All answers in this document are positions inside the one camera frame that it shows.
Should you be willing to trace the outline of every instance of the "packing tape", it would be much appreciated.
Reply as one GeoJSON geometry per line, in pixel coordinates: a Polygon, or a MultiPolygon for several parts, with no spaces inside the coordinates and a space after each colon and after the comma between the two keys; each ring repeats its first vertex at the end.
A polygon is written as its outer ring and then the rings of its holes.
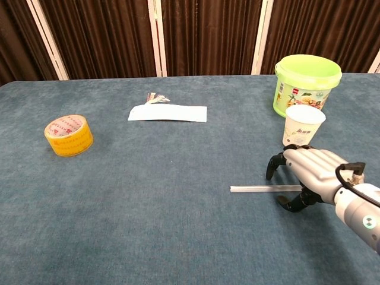
{"type": "Polygon", "coordinates": [[[68,115],[55,119],[45,128],[45,137],[59,156],[76,156],[93,143],[90,127],[81,115],[68,115]]]}

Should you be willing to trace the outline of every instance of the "tape label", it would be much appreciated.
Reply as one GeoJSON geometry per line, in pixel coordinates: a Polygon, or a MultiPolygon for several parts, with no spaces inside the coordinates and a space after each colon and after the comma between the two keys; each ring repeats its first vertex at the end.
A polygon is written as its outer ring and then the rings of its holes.
{"type": "Polygon", "coordinates": [[[79,130],[82,124],[80,116],[65,116],[51,122],[47,132],[53,137],[63,137],[79,130]]]}

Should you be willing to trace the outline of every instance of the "plastic bucket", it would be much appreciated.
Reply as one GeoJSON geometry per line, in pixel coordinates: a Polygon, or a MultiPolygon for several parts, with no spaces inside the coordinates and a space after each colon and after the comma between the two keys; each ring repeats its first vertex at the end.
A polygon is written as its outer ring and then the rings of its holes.
{"type": "Polygon", "coordinates": [[[277,86],[273,109],[286,117],[291,105],[306,104],[321,110],[332,88],[342,78],[340,66],[315,55],[289,55],[275,65],[277,86]]]}

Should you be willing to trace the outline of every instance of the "background curtain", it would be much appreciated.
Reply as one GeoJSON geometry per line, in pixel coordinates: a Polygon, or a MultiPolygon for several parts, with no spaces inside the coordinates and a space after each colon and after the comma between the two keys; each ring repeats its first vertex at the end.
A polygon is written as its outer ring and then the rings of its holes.
{"type": "Polygon", "coordinates": [[[380,0],[275,0],[261,73],[286,55],[331,59],[343,72],[368,72],[380,48],[380,0]]]}
{"type": "Polygon", "coordinates": [[[147,0],[40,0],[70,79],[155,77],[147,0]]]}
{"type": "Polygon", "coordinates": [[[250,74],[261,0],[161,0],[168,76],[250,74]]]}
{"type": "Polygon", "coordinates": [[[26,1],[0,1],[0,86],[15,80],[57,80],[26,1]]]}

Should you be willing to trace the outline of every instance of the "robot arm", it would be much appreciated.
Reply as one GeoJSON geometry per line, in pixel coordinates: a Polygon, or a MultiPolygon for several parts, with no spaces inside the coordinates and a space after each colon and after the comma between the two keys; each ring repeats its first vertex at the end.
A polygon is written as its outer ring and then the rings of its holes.
{"type": "Polygon", "coordinates": [[[299,212],[316,202],[334,205],[340,220],[380,254],[380,189],[364,183],[364,163],[348,163],[308,145],[288,145],[269,161],[268,180],[279,165],[288,166],[302,185],[293,201],[277,197],[284,209],[299,212]]]}

